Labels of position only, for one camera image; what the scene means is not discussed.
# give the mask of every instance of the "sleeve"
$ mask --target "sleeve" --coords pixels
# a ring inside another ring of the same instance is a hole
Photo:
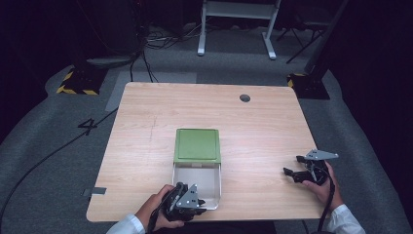
[[[140,220],[133,214],[128,214],[124,219],[115,223],[106,234],[145,234]]]
[[[327,231],[337,234],[365,234],[364,229],[344,204],[336,208],[331,214]]]

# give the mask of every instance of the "open box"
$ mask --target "open box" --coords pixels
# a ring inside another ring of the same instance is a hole
[[[173,184],[197,184],[203,208],[215,210],[221,198],[219,133],[212,129],[176,130]]]

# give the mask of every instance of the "green box lid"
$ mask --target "green box lid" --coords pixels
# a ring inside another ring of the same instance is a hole
[[[213,129],[176,130],[174,163],[221,163],[219,133]]]

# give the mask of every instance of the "table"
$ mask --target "table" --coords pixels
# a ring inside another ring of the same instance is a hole
[[[250,101],[243,102],[241,95]],[[217,129],[222,194],[195,220],[319,218],[322,205],[283,167],[304,171],[296,155],[316,148],[288,87],[128,83],[87,211],[90,221],[134,214],[172,181],[176,129]]]
[[[215,2],[204,0],[203,15],[201,24],[200,42],[198,44],[198,55],[205,54],[206,46],[206,26],[207,17],[230,17],[269,20],[267,32],[262,33],[265,47],[270,59],[276,59],[276,53],[270,41],[271,32],[277,18],[281,0],[276,0],[275,4],[253,4],[237,2]]]

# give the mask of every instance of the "person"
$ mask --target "person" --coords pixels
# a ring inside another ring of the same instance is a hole
[[[331,218],[327,224],[327,231],[337,234],[365,233],[364,229],[350,212],[349,208],[344,204],[340,194],[339,185],[331,165],[326,163],[326,166],[335,184],[334,197],[332,199],[331,206],[329,207],[331,211]],[[302,183],[310,191],[315,193],[324,205],[327,204],[330,192],[329,179],[321,186],[308,180],[304,180]],[[158,194],[152,194],[135,215],[128,214],[124,219],[113,225],[107,234],[144,234],[148,228],[150,215],[161,204],[163,197],[172,189],[172,185],[165,185]],[[183,221],[168,221],[164,214],[159,212],[154,231],[161,228],[176,228],[182,226],[184,226]]]

